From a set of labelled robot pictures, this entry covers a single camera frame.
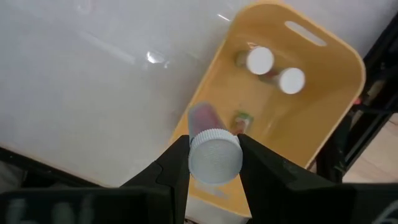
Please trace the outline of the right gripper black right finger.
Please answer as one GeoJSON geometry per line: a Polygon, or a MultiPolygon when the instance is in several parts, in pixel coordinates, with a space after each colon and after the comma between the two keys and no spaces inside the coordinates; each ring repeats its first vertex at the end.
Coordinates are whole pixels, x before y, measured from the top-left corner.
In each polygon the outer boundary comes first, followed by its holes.
{"type": "Polygon", "coordinates": [[[333,182],[294,164],[245,134],[239,176],[253,223],[341,223],[333,182]]]}

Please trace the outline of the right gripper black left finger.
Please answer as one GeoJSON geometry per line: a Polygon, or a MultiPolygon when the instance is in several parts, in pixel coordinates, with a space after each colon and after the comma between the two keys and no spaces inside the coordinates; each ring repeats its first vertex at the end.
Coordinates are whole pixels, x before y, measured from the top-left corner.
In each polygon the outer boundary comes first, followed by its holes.
{"type": "Polygon", "coordinates": [[[142,198],[133,203],[136,223],[183,223],[190,173],[189,136],[180,136],[162,155],[122,185],[138,190],[142,198]]]}

